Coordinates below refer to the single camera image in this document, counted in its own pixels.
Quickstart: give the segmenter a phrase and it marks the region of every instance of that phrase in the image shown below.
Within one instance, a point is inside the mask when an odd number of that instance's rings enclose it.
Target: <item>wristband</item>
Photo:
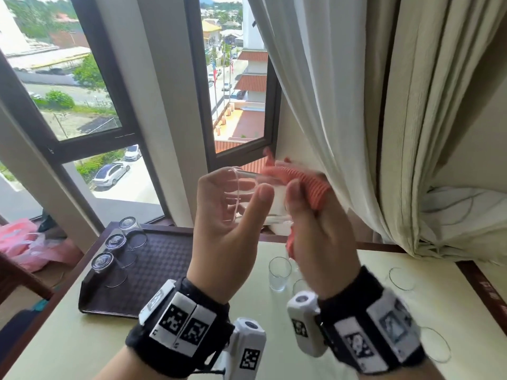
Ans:
[[[211,369],[233,331],[229,305],[217,303],[183,278],[161,287],[141,310],[125,344],[158,373],[185,378],[195,369]]]
[[[318,305],[315,319],[326,344],[360,373],[383,374],[426,358],[410,313],[366,267],[342,292]]]

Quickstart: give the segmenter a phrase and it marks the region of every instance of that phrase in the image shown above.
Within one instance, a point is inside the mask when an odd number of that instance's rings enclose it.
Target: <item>black wristband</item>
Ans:
[[[318,303],[320,315],[316,321],[327,345],[339,361],[358,372],[383,374],[400,367],[420,365],[426,358],[416,332],[418,327],[410,314],[366,267],[361,267],[358,276],[342,292]],[[392,312],[386,308],[388,303],[395,308]],[[372,317],[372,307],[386,310],[381,323]],[[388,339],[383,322],[396,324],[401,331],[397,336],[399,340]],[[408,356],[403,356],[403,350],[399,349],[402,339],[409,339],[405,340],[409,345],[403,346],[408,348]]]
[[[176,294],[195,303],[194,310],[201,306],[201,310],[202,307],[206,309],[204,312],[214,314],[211,324],[197,319],[194,316],[196,311],[184,312],[175,306],[173,300]],[[206,369],[205,362],[210,355],[215,353],[216,360],[233,331],[234,326],[229,323],[228,304],[217,303],[187,279],[180,279],[144,324],[137,323],[132,328],[125,344],[158,373],[185,378],[195,369]],[[170,344],[161,341],[161,336],[166,335],[172,338]],[[190,346],[192,354],[182,353],[182,345]]]

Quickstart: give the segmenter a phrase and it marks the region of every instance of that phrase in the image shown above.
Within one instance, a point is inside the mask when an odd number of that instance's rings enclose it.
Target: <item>left hand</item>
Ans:
[[[254,183],[241,181],[241,190]],[[235,211],[238,181],[229,168],[199,179],[192,261],[187,279],[213,300],[225,304],[244,284],[257,257],[257,243],[274,198],[271,185],[260,184],[248,201],[239,224],[225,222]]]

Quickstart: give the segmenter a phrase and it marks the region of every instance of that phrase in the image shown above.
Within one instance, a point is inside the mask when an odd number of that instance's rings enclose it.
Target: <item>window glass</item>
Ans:
[[[0,50],[58,140],[120,127],[70,0],[0,0]]]
[[[201,0],[215,152],[263,137],[268,53],[247,0]]]
[[[148,222],[164,215],[144,158],[123,148],[64,164],[104,226],[127,216]]]
[[[42,207],[0,162],[0,217],[7,222],[42,215]]]

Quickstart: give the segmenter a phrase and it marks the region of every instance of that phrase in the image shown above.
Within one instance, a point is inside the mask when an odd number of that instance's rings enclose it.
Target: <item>hand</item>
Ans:
[[[254,186],[251,181],[240,182],[242,191]],[[223,304],[231,300],[254,267],[259,234],[274,198],[273,187],[260,184],[254,193],[240,197],[249,204],[246,210],[238,206],[243,214],[239,224],[226,222],[235,213],[237,190],[238,180],[231,168],[201,177],[197,188],[194,245],[187,279]]]
[[[286,201],[294,222],[294,257],[301,274],[321,299],[333,297],[361,268],[347,215],[332,190],[324,208],[314,213],[298,180],[287,185]]]

